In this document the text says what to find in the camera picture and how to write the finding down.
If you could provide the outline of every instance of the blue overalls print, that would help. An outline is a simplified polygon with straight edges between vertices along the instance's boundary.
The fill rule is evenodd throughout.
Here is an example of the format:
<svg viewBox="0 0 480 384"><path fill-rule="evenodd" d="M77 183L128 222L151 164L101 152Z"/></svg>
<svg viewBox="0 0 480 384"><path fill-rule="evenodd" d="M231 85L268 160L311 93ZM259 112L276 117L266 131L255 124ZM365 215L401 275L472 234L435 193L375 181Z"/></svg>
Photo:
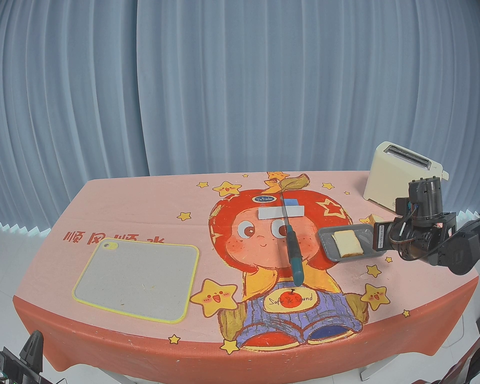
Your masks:
<svg viewBox="0 0 480 384"><path fill-rule="evenodd" d="M277 283L271 292L290 287L298 288L293 281L283 281ZM266 311L264 300L268 294L247 301L246 319L237 337L237 345L241 347L251 337L270 332L283 332L296 339L299 344L304 344L308 340L321 340L348 331L361 331L362 325L353 315L343 293L309 290L318 295L318 304L301 312Z"/></svg>

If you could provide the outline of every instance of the bread slice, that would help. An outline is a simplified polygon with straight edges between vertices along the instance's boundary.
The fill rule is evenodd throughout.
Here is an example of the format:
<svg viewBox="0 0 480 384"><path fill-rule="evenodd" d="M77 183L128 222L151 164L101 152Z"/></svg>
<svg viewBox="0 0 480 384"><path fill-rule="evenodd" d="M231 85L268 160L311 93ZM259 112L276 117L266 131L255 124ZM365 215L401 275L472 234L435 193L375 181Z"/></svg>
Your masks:
<svg viewBox="0 0 480 384"><path fill-rule="evenodd" d="M353 230L337 231L333 233L332 237L340 252L340 257L363 255L363 249Z"/></svg>
<svg viewBox="0 0 480 384"><path fill-rule="evenodd" d="M370 225L374 225L375 223L381 223L382 221L385 221L385 219L383 217L380 217L378 215L375 215L375 214L371 214L370 216L368 216L368 219L370 221Z"/></svg>

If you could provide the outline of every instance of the cartoon girl print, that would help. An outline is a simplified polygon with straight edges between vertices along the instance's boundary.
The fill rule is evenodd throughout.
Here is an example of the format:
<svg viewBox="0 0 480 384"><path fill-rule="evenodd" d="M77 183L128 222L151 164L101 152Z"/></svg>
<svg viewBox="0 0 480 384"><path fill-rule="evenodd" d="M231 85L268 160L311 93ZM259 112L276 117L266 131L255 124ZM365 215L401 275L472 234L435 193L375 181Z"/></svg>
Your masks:
<svg viewBox="0 0 480 384"><path fill-rule="evenodd" d="M209 229L216 252L243 272L238 308L218 312L222 336L236 340L239 348L270 351L332 342L354 336L368 321L368 304L361 295L343 293L328 274L335 263L327 259L317 238L318 229L352 220L335 200L301 189L309 182L302 175L279 183L286 203L298 213L289 219L303 256L301 287L291 276L279 193L241 191L235 198L220 200L211 212Z"/></svg>

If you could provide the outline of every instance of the cartoon eye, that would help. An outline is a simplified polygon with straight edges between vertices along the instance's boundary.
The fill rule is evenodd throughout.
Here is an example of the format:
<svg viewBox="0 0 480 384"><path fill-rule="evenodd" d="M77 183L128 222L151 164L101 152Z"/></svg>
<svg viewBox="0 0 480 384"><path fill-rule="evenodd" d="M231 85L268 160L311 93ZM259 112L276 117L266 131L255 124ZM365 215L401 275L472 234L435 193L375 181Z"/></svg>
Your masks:
<svg viewBox="0 0 480 384"><path fill-rule="evenodd" d="M287 235L287 227L282 219L277 219L272 222L272 235L277 239L283 239Z"/></svg>
<svg viewBox="0 0 480 384"><path fill-rule="evenodd" d="M250 221L242 221L239 224L238 234L241 238L248 239L255 233L255 226Z"/></svg>

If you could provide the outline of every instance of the white floor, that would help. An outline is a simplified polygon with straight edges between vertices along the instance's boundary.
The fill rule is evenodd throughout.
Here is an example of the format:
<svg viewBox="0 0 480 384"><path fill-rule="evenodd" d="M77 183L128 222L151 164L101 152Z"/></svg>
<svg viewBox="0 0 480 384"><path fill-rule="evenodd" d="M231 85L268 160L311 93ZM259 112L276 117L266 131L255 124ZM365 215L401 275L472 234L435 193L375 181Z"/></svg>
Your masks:
<svg viewBox="0 0 480 384"><path fill-rule="evenodd" d="M17 228L2 230L0 227L0 349L6 346L16 354L23 348L29 334L13 307L12 297L44 239L40 234L28 236L24 232ZM477 340L479 332L475 321L479 317L480 288L477 288L459 324L435 356L419 353L400 355L368 379L367 383L411 384L418 379L430 382L441 379ZM118 384L100 369L87 365L76 365L65 372L56 372L44 359L43 369L42 375L53 383L65 377L68 384ZM360 384L360 371L357 369L303 383ZM147 383L139 379L133 381Z"/></svg>

